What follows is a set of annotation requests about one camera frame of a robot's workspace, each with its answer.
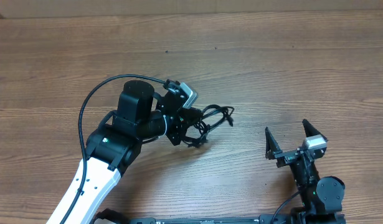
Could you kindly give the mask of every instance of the black wire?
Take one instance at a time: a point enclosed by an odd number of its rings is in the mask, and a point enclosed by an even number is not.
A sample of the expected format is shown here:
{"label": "black wire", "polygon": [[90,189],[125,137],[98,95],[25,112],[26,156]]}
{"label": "black wire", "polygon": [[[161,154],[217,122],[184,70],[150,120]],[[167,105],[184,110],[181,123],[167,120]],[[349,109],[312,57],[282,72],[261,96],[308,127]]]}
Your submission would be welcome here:
{"label": "black wire", "polygon": [[[217,128],[219,125],[221,125],[225,120],[229,122],[231,126],[233,126],[233,118],[231,117],[232,113],[234,112],[234,108],[231,106],[219,106],[219,105],[209,105],[205,107],[202,112],[205,113],[208,110],[212,110],[211,112],[204,114],[202,118],[193,126],[199,131],[199,134],[201,135],[199,138],[191,138],[188,136],[183,136],[182,141],[187,144],[189,147],[199,147],[203,145],[207,140],[208,134],[215,128]],[[203,119],[206,119],[210,116],[216,115],[218,113],[222,113],[223,117],[213,125],[206,124],[203,122]]]}
{"label": "black wire", "polygon": [[301,189],[299,191],[297,191],[297,193],[293,194],[290,198],[286,199],[285,202],[283,202],[279,208],[276,210],[276,212],[274,213],[273,217],[272,217],[272,221],[270,222],[271,224],[274,224],[274,219],[276,219],[276,216],[278,214],[278,212],[280,212],[281,209],[283,209],[283,207],[288,204],[288,202],[290,202],[292,199],[294,199],[296,196],[298,196],[300,193],[302,193],[302,191],[304,191],[304,189]]}
{"label": "black wire", "polygon": [[80,141],[80,150],[82,151],[82,159],[83,159],[83,173],[82,173],[82,180],[80,181],[80,185],[78,188],[78,192],[73,199],[71,206],[69,206],[67,213],[64,215],[62,218],[60,224],[64,224],[65,221],[67,220],[68,216],[71,214],[71,211],[73,210],[75,204],[77,203],[77,200],[82,193],[83,186],[85,185],[86,181],[86,171],[87,171],[87,160],[86,160],[86,150],[85,150],[85,143],[83,141],[83,134],[82,134],[82,116],[83,116],[83,111],[85,110],[86,104],[89,101],[90,97],[104,84],[116,80],[118,78],[142,78],[145,80],[150,80],[158,83],[165,84],[165,81],[159,80],[157,78],[151,78],[151,77],[146,77],[142,75],[134,75],[134,74],[126,74],[126,75],[117,75],[114,77],[107,78],[106,80],[102,81],[100,84],[98,84],[85,98],[85,101],[83,102],[82,107],[80,108],[79,111],[79,118],[78,118],[78,133],[79,133],[79,141]]}

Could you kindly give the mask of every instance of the cable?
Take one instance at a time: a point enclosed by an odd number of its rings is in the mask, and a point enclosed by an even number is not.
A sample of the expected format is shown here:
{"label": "cable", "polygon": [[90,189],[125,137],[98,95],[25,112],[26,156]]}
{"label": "cable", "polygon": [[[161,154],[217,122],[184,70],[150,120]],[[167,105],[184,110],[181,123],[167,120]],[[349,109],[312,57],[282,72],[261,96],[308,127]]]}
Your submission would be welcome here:
{"label": "cable", "polygon": [[292,199],[294,199],[296,196],[298,196],[300,193],[302,193],[305,189],[301,189],[299,191],[297,191],[297,193],[293,194],[290,198],[286,199],[285,202],[283,202],[279,208],[276,210],[276,212],[274,213],[273,217],[272,217],[272,220],[270,222],[270,224],[274,224],[274,220],[278,214],[278,212],[280,212],[281,209],[283,209],[283,207],[288,204],[288,202],[290,202]]}
{"label": "cable", "polygon": [[[230,126],[233,126],[233,118],[231,117],[232,113],[234,112],[234,108],[231,106],[219,106],[219,105],[209,105],[205,107],[202,112],[205,113],[207,110],[214,109],[213,111],[204,114],[202,118],[197,121],[197,123],[193,124],[193,126],[199,131],[199,134],[201,135],[199,138],[192,138],[188,136],[182,137],[182,142],[184,144],[187,144],[189,147],[199,147],[203,145],[207,140],[206,137],[208,134],[215,128],[217,128],[219,125],[221,125],[225,120],[227,120],[230,124]],[[203,122],[203,119],[206,119],[210,116],[216,115],[218,113],[222,113],[223,117],[213,125],[206,124]]]}
{"label": "cable", "polygon": [[103,86],[104,84],[112,81],[112,80],[116,80],[118,78],[141,78],[141,79],[145,79],[145,80],[149,80],[149,81],[154,81],[154,82],[158,82],[158,83],[162,83],[162,84],[165,84],[165,81],[162,81],[160,79],[157,79],[157,78],[151,78],[151,77],[146,77],[146,76],[143,76],[143,75],[134,75],[134,74],[126,74],[126,75],[117,75],[117,76],[114,76],[114,77],[110,77],[110,78],[107,78],[106,80],[102,81],[100,84],[98,84],[88,95],[87,97],[85,98],[85,101],[83,101],[83,104],[82,104],[82,107],[80,108],[80,111],[79,111],[79,118],[78,118],[78,134],[79,134],[79,141],[80,141],[80,150],[82,151],[82,159],[83,159],[83,173],[82,173],[82,180],[80,181],[80,185],[79,185],[79,188],[78,188],[78,192],[75,196],[75,198],[73,199],[72,203],[71,203],[71,206],[69,206],[68,208],[68,211],[67,213],[64,215],[64,217],[62,218],[60,224],[64,224],[65,221],[67,220],[67,218],[69,217],[69,215],[71,214],[71,211],[73,210],[75,204],[77,203],[77,200],[80,196],[80,194],[82,193],[82,189],[83,189],[83,186],[85,185],[85,181],[86,181],[86,171],[87,171],[87,160],[86,160],[86,150],[85,150],[85,143],[83,141],[83,134],[82,134],[82,116],[83,116],[83,111],[85,110],[85,107],[86,107],[86,104],[87,102],[89,101],[89,99],[92,97],[92,95],[101,87]]}

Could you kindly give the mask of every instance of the tabletop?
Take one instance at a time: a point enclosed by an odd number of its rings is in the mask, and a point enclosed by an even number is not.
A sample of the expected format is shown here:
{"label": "tabletop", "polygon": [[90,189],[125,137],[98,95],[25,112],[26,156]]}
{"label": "tabletop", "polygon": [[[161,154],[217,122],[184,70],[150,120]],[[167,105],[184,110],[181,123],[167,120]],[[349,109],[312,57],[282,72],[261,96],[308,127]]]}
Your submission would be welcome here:
{"label": "tabletop", "polygon": [[[329,139],[316,166],[345,182],[348,223],[383,223],[383,11],[0,20],[0,223],[47,221],[82,157],[84,98],[124,73],[186,82],[199,94],[195,107],[233,106],[234,127],[224,123],[199,149],[166,138],[143,146],[99,210],[273,213],[296,187],[288,167],[265,159],[265,127],[292,150],[306,118]],[[85,136],[127,80],[92,97]]]}

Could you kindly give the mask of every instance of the robotic arm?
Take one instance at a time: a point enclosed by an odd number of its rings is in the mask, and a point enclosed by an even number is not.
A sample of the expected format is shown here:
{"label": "robotic arm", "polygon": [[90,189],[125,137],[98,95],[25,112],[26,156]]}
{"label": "robotic arm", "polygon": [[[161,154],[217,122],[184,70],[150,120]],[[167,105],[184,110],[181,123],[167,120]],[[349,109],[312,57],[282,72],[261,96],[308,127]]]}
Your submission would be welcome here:
{"label": "robotic arm", "polygon": [[[168,91],[164,96],[156,93],[147,82],[132,80],[125,83],[119,97],[118,109],[109,112],[87,139],[86,176],[84,177],[85,163],[82,159],[70,187],[48,224],[89,224],[106,195],[139,155],[142,144],[166,135],[174,146],[183,141],[189,146],[199,147],[206,142],[207,134],[225,120],[232,125],[230,115],[233,108],[217,105],[210,105],[202,111],[192,108],[197,100],[196,91],[185,83],[172,80],[163,83]],[[155,110],[151,111],[153,98],[157,99],[157,104]],[[204,115],[207,110],[213,111]],[[209,126],[203,122],[203,119],[217,113],[222,113],[223,118],[216,124]],[[112,124],[107,124],[111,117]],[[187,129],[191,126],[199,130],[199,138],[186,136]]]}

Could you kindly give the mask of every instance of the wood grain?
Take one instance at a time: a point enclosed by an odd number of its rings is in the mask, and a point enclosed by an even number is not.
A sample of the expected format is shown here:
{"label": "wood grain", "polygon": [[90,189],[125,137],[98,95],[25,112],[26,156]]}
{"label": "wood grain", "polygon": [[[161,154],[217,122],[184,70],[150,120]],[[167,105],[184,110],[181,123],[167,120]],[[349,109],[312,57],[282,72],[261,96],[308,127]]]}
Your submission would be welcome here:
{"label": "wood grain", "polygon": [[383,0],[0,0],[8,19],[383,9]]}
{"label": "wood grain", "polygon": [[[121,73],[186,82],[200,94],[196,107],[234,106],[235,126],[201,149],[145,145],[100,209],[273,213],[295,187],[288,168],[265,159],[264,129],[294,149],[306,118],[329,139],[316,165],[345,181],[348,223],[383,223],[383,11],[0,20],[0,223],[46,222],[81,158],[83,99]],[[86,135],[125,81],[90,100]]]}

